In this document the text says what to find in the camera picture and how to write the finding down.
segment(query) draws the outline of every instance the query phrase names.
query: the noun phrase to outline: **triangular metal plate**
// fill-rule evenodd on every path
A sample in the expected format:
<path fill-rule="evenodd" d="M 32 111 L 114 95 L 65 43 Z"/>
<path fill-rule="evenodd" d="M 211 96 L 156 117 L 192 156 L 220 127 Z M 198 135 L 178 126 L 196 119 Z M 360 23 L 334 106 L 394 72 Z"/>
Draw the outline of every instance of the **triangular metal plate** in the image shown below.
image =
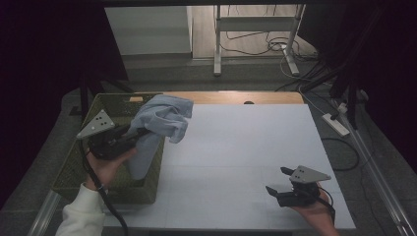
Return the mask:
<path fill-rule="evenodd" d="M 297 183 L 308 184 L 318 181 L 329 180 L 331 177 L 322 172 L 319 172 L 314 169 L 307 168 L 306 166 L 299 165 L 297 169 L 294 170 L 289 180 Z"/>
<path fill-rule="evenodd" d="M 114 128 L 114 122 L 104 110 L 98 112 L 94 118 L 77 134 L 77 139 L 81 140 L 88 136 L 101 133 Z"/>

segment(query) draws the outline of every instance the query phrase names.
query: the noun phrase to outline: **blue cloth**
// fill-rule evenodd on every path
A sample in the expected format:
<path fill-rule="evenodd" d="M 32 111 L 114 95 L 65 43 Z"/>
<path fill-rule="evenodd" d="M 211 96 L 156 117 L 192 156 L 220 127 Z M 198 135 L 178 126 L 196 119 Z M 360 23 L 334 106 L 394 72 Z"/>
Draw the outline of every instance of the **blue cloth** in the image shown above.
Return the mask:
<path fill-rule="evenodd" d="M 138 139 L 138 152 L 128 161 L 133 179 L 145 178 L 162 137 L 169 137 L 169 142 L 173 144 L 178 144 L 184 138 L 188 127 L 185 118 L 192 117 L 193 105 L 192 100 L 160 94 L 141 107 L 131 121 L 128 134 L 143 127 L 151 133 Z"/>

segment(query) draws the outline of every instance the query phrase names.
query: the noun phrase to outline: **power strip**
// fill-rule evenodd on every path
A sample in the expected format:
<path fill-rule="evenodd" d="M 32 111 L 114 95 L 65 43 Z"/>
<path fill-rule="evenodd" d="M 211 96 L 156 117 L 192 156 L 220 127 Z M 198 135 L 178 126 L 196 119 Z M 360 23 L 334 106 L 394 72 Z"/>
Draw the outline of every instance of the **power strip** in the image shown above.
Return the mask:
<path fill-rule="evenodd" d="M 350 134 L 350 132 L 346 128 L 344 128 L 344 126 L 342 126 L 336 119 L 331 120 L 330 117 L 331 115 L 329 113 L 322 116 L 322 118 L 342 137 L 345 137 L 348 134 Z"/>

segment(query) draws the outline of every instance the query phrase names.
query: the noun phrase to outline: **basket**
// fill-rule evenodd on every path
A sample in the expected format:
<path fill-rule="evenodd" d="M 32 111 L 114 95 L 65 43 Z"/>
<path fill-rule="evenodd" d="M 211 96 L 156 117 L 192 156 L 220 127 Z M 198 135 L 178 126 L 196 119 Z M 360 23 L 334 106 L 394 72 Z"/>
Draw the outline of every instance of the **basket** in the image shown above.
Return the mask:
<path fill-rule="evenodd" d="M 152 94 L 98 94 L 89 109 L 83 127 L 101 109 L 110 116 L 118 125 L 130 124 L 143 104 L 155 96 Z M 162 161 L 164 138 L 159 142 L 159 147 L 150 165 L 147 176 L 142 180 L 131 178 L 127 168 L 120 166 L 115 179 L 108 191 L 108 198 L 114 204 L 148 205 L 154 203 L 159 180 L 160 163 Z M 81 183 L 86 181 L 86 171 L 83 168 L 81 152 L 77 141 L 74 141 L 68 156 L 53 183 L 52 190 L 66 200 L 72 202 L 77 196 Z"/>

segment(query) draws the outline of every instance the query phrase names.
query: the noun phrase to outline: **sleeve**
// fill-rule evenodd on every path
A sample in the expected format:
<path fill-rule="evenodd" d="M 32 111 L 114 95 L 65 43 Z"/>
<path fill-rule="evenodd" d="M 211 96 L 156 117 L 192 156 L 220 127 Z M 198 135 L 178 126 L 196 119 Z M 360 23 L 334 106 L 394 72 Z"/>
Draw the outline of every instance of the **sleeve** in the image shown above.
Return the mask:
<path fill-rule="evenodd" d="M 104 217 L 100 194 L 82 184 L 74 201 L 64 207 L 64 220 L 56 235 L 99 236 L 103 229 Z"/>

